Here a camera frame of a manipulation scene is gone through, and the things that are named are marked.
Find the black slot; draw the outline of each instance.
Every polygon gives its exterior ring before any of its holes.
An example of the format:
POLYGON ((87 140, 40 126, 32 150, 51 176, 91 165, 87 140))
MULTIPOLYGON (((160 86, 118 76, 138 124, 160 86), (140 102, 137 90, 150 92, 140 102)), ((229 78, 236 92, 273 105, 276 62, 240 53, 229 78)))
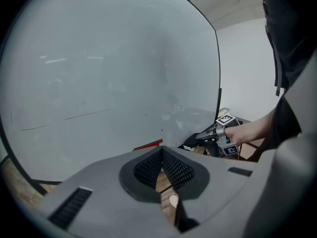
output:
POLYGON ((239 174, 239 175, 243 175, 246 177, 249 177, 252 174, 252 171, 250 171, 250 170, 245 170, 245 169, 240 169, 240 168, 235 168, 235 167, 229 168, 228 171, 239 174))
POLYGON ((67 229, 69 224, 83 207, 92 191, 78 188, 67 200, 49 217, 49 220, 62 229, 67 229))

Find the ceiling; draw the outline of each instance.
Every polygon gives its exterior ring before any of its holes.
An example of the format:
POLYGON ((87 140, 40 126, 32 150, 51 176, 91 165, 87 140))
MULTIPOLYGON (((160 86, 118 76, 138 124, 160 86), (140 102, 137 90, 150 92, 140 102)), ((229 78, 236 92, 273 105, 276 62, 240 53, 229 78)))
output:
POLYGON ((191 0, 216 30, 264 18, 263 0, 191 0))

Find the red object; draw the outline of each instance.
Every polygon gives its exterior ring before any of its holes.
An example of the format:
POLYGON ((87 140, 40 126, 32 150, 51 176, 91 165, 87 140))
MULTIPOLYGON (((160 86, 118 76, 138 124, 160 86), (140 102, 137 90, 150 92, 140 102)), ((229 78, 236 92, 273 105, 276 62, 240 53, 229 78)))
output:
POLYGON ((144 149, 144 148, 148 148, 148 147, 153 147, 153 146, 159 146, 159 144, 161 144, 161 143, 163 143, 163 139, 154 141, 154 142, 149 143, 149 144, 147 144, 147 145, 143 145, 143 146, 134 148, 133 151, 140 150, 140 149, 144 149))

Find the person's arm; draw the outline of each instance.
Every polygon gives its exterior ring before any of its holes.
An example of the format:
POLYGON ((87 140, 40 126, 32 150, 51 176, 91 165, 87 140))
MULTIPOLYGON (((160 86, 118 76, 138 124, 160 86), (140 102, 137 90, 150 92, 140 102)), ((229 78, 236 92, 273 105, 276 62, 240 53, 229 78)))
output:
POLYGON ((238 146, 253 140, 265 138, 269 132, 273 114, 274 109, 259 120, 236 127, 228 127, 224 132, 228 137, 231 137, 231 141, 236 142, 238 146))

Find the black vent grille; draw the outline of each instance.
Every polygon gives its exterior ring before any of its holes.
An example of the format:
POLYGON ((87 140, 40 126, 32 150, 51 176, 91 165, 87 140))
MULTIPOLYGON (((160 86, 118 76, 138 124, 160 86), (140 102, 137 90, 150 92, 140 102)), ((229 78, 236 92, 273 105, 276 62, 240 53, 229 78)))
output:
POLYGON ((134 176, 143 184, 155 189, 162 167, 160 150, 140 162, 134 168, 134 176))
POLYGON ((92 191, 78 188, 69 198, 56 210, 49 220, 62 229, 67 229, 74 220, 77 213, 83 207, 92 191))
POLYGON ((163 151, 163 169, 176 190, 189 182, 195 175, 193 168, 176 159, 165 150, 163 151))

